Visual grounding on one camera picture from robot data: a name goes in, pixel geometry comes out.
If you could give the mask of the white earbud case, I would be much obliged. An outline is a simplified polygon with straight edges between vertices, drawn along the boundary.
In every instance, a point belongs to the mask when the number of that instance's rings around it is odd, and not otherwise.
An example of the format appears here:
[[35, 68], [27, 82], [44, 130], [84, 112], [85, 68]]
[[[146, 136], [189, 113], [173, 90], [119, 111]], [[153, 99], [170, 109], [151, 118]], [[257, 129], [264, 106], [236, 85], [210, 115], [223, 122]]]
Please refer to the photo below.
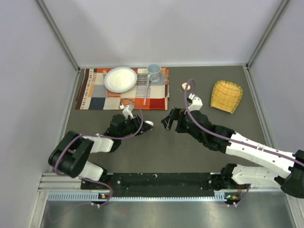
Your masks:
[[154, 123], [152, 121], [144, 121], [146, 124], [149, 124], [151, 126], [154, 126]]

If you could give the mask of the pink earbud case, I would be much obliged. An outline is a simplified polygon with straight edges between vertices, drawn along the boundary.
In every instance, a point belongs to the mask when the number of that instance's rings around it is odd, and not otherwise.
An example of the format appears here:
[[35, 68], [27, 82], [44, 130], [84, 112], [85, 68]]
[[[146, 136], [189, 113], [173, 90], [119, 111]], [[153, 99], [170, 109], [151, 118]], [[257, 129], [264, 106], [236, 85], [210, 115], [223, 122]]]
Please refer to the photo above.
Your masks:
[[183, 83], [183, 84], [181, 85], [181, 87], [182, 87], [182, 89], [183, 89], [184, 91], [189, 91], [189, 90], [191, 89], [191, 86], [188, 85], [187, 83]]

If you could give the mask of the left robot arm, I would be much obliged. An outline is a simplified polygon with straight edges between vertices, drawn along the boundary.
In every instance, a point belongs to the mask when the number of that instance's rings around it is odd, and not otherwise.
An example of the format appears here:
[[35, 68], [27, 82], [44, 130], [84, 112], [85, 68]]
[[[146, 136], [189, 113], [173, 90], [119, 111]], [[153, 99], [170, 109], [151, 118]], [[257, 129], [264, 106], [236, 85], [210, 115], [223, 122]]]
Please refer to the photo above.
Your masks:
[[48, 163], [54, 170], [71, 178], [91, 179], [97, 188], [107, 185], [106, 169], [88, 161], [90, 154], [114, 152], [121, 145], [122, 138], [130, 138], [152, 130], [151, 121], [142, 121], [138, 115], [127, 118], [122, 114], [112, 117], [104, 134], [82, 136], [69, 131], [59, 142], [48, 158]]

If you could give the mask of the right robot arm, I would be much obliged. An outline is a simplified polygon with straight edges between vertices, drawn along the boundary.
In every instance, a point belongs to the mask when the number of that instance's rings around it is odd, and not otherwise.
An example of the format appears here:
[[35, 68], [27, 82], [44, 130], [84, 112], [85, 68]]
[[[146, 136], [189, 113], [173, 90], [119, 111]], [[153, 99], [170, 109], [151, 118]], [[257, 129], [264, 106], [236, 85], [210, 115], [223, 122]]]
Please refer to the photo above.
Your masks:
[[234, 130], [212, 124], [200, 111], [187, 113], [173, 108], [161, 123], [169, 131], [177, 121], [175, 131], [187, 133], [206, 148], [237, 156], [257, 164], [247, 167], [228, 164], [221, 171], [222, 183], [227, 188], [235, 185], [254, 184], [280, 188], [284, 193], [304, 197], [304, 152], [284, 152], [254, 142]]

